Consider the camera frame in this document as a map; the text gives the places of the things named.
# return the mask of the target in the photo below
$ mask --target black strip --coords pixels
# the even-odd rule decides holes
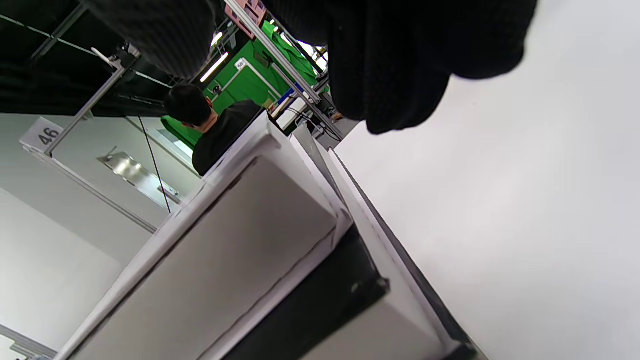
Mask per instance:
[[[460,345],[454,352],[443,360],[471,360],[477,355],[477,351],[470,346]]]
[[[369,198],[366,196],[364,191],[362,191],[360,185],[358,184],[356,179],[353,178],[353,176],[351,175],[347,167],[344,166],[342,160],[340,159],[340,157],[338,157],[338,154],[336,154],[335,157],[338,159],[338,161],[340,162],[344,170],[347,172],[347,174],[349,175],[349,178],[355,184],[356,188],[358,189],[358,192],[360,192],[360,195],[364,199],[365,203],[367,204],[371,212],[373,212],[374,217],[382,227],[382,230],[387,235],[387,238],[389,238],[389,241],[393,245],[398,255],[400,255],[400,258],[402,259],[404,265],[407,267],[407,269],[413,276],[413,279],[418,284],[418,287],[420,288],[420,290],[422,290],[422,293],[429,301],[429,304],[431,304],[431,307],[435,311],[437,317],[442,322],[442,325],[444,326],[444,328],[447,330],[447,333],[449,333],[449,336],[453,340],[457,340],[464,344],[469,344],[470,340],[469,340],[469,336],[467,336],[467,333],[462,329],[462,327],[460,327],[458,322],[453,318],[453,316],[445,306],[444,302],[442,302],[442,299],[440,298],[440,296],[438,296],[438,293],[431,286],[427,278],[424,277],[424,274],[420,271],[420,268],[418,268],[415,262],[413,262],[413,259],[411,258],[409,253],[406,251],[406,249],[404,248],[400,240],[398,240],[398,238],[396,237],[394,232],[391,230],[391,228],[387,225],[387,223],[382,218],[380,213],[378,213],[378,210],[373,206],[373,204],[371,203]]]
[[[390,291],[355,226],[223,360],[298,360]]]
[[[164,189],[164,183],[162,181],[162,177],[160,176],[160,170],[158,170],[158,163],[156,162],[156,155],[154,155],[154,148],[151,146],[151,142],[149,141],[149,134],[147,134],[147,129],[145,128],[145,123],[142,121],[142,118],[138,116],[138,120],[140,120],[140,126],[142,127],[142,132],[145,134],[145,138],[147,139],[147,145],[149,146],[149,152],[151,152],[151,159],[154,161],[154,166],[156,168],[156,174],[158,175],[158,180],[160,180],[160,189],[162,189],[162,194],[164,195],[164,201],[166,202],[166,209],[171,213],[171,206],[169,206],[169,199],[166,197],[166,190]]]

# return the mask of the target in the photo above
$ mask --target man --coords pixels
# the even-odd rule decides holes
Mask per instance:
[[[184,79],[199,75],[227,22],[220,0],[81,2],[149,62]],[[488,79],[517,67],[538,0],[420,1],[416,11],[384,0],[262,2],[296,40],[328,45],[336,107],[382,134],[430,118],[453,75]],[[380,19],[394,19],[394,30],[371,25]]]
[[[164,99],[169,116],[202,133],[193,149],[193,168],[204,176],[247,128],[262,107],[239,101],[218,115],[213,103],[195,85],[177,85]]]

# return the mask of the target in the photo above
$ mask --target ceiling light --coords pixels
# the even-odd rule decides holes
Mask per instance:
[[[204,76],[202,76],[202,78],[200,79],[200,82],[203,83],[209,77],[209,75],[211,75],[211,73],[213,73],[223,63],[223,61],[225,61],[227,56],[229,56],[229,53],[225,53],[220,59],[218,59],[218,61],[216,61],[216,63],[213,64],[211,69],[209,69],[209,71],[207,71],[207,73],[204,74]]]
[[[289,41],[289,39],[286,36],[284,36],[284,34],[280,34],[280,37],[282,38],[282,40],[284,40],[284,42],[289,44],[289,46],[293,47],[293,44]]]
[[[213,37],[213,41],[211,42],[211,46],[216,45],[216,42],[218,42],[221,38],[222,38],[223,33],[217,33],[216,36]]]
[[[300,46],[302,46],[302,48],[305,50],[305,52],[309,55],[309,56],[313,56],[316,52],[314,51],[314,48],[311,45],[305,44],[302,41],[299,41],[298,44],[300,44]]]

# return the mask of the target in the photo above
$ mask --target white wall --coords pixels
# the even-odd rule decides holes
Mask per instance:
[[[638,357],[638,11],[541,0],[517,71],[338,148],[489,359]]]
[[[26,356],[11,350],[14,341],[0,335],[0,360],[23,360]]]
[[[59,350],[120,263],[2,189],[0,239],[0,323]]]
[[[63,127],[71,120],[70,117],[46,117]],[[3,164],[0,187],[125,266],[150,234],[22,149],[19,138],[37,118],[38,115],[0,114],[0,161]],[[154,171],[143,134],[125,119],[96,118],[81,123],[54,156],[117,203],[160,225],[167,211],[96,160],[116,145],[118,151],[127,152]],[[152,145],[163,180],[186,195],[196,186],[197,176],[166,151]]]

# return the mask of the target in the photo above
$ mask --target white box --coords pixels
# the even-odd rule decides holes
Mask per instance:
[[[350,180],[335,153],[319,150],[390,293],[303,360],[441,360],[458,347]]]
[[[266,116],[203,180],[56,359],[223,357],[346,230]]]

